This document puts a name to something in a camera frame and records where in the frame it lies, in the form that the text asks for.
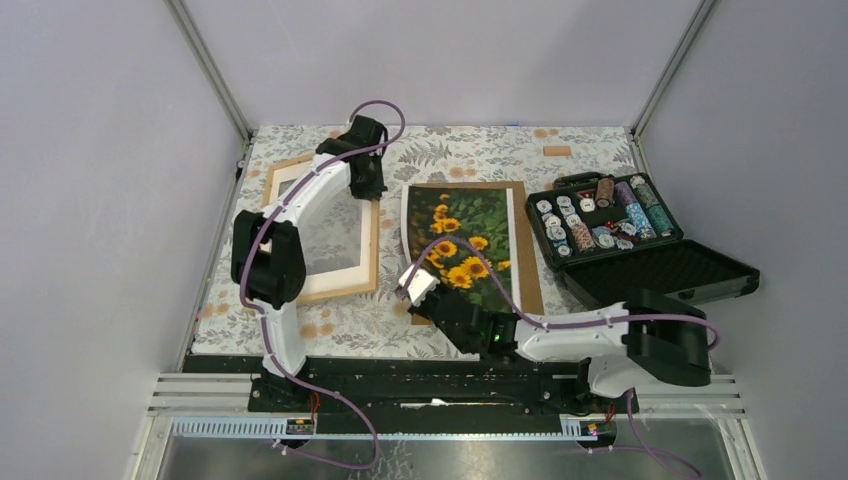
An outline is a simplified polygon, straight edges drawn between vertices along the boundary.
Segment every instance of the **poker chip case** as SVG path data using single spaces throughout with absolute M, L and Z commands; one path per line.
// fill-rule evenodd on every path
M 599 182 L 601 196 L 608 198 L 609 179 L 615 185 L 612 204 L 599 208 L 588 199 L 594 199 Z M 525 210 L 545 263 L 589 309 L 621 301 L 630 289 L 645 288 L 698 305 L 747 295 L 759 287 L 759 270 L 684 239 L 659 191 L 643 173 L 562 177 L 553 190 L 529 195 Z M 580 224 L 573 215 L 579 216 Z

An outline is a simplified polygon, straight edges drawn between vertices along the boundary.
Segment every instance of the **gray floor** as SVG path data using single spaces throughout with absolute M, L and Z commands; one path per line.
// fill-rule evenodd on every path
M 630 428 L 619 422 L 616 445 L 636 445 Z M 670 450 L 696 465 L 706 479 L 733 474 L 717 429 L 708 420 L 652 421 L 645 437 L 651 446 Z M 677 479 L 644 453 L 569 454 L 576 443 L 504 441 L 382 442 L 384 457 L 369 472 L 354 472 L 307 459 L 283 457 L 270 441 L 174 438 L 163 480 L 265 479 L 416 479 L 546 480 Z M 370 442 L 314 441 L 310 452 L 348 462 L 368 461 Z

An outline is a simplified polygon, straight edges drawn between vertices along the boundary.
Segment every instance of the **gray wall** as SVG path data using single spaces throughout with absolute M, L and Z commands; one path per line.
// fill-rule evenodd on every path
M 189 0 L 248 121 L 629 125 L 698 0 Z
M 115 479 L 238 140 L 161 1 L 0 2 L 0 477 Z
M 645 137 L 687 236 L 762 269 L 710 306 L 769 478 L 842 478 L 848 3 L 722 2 Z

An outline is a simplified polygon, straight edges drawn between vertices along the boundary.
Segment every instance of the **sunflower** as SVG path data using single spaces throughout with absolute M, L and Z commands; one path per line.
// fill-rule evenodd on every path
M 448 272 L 448 281 L 454 287 L 471 288 L 471 275 L 462 267 L 453 267 Z
M 484 248 L 489 246 L 489 241 L 484 237 L 471 237 L 468 239 L 471 242 L 471 246 L 476 248 L 477 250 L 483 250 Z
M 462 223 L 455 218 L 446 218 L 440 222 L 442 224 L 442 228 L 444 228 L 445 233 L 447 232 L 455 232 L 459 230 L 459 227 L 462 226 Z
M 489 276 L 489 271 L 486 270 L 486 265 L 477 257 L 468 257 L 462 262 L 462 268 L 471 275 L 472 278 L 486 278 Z
M 445 268 L 445 266 L 442 264 L 442 262 L 440 262 L 440 261 L 439 261 L 439 258 L 440 258 L 440 257 L 439 257 L 439 253 L 438 253 L 438 252 L 431 251 L 430 253 L 428 253 L 428 254 L 427 254 L 427 260 L 428 260 L 431 264 L 433 264 L 433 266 L 434 266 L 434 267 L 436 267 L 436 268 L 438 268 L 439 270 L 441 270 L 441 269 Z
M 445 240 L 436 245 L 433 251 L 438 253 L 440 257 L 452 257 L 456 255 L 456 245 L 450 240 Z

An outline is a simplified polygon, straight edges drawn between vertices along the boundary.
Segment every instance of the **leaf pattern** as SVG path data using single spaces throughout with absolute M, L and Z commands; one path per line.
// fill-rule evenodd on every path
M 311 151 L 340 126 L 264 126 L 254 139 L 253 153 L 232 213 L 257 210 L 265 191 L 268 168 Z M 397 127 L 389 127 L 389 134 Z M 571 145 L 571 157 L 544 157 L 545 145 Z M 301 328 L 312 325 L 317 336 L 305 338 L 309 355 L 380 358 L 466 357 L 435 327 L 411 325 L 398 310 L 394 292 L 397 279 L 408 266 L 401 245 L 400 197 L 404 184 L 523 180 L 527 193 L 546 188 L 558 176 L 596 170 L 624 175 L 636 171 L 625 130 L 619 127 L 408 127 L 383 158 L 383 174 L 389 191 L 380 208 L 380 265 L 377 291 L 353 297 L 299 305 Z M 333 269 L 341 262 L 358 259 L 359 204 L 342 193 L 331 207 L 304 225 L 302 238 L 311 269 Z M 191 351 L 196 354 L 261 355 L 257 317 L 242 308 L 238 285 L 230 280 L 232 230 L 229 229 L 208 279 L 204 306 Z M 534 243 L 545 312 L 580 311 L 571 294 L 557 287 Z

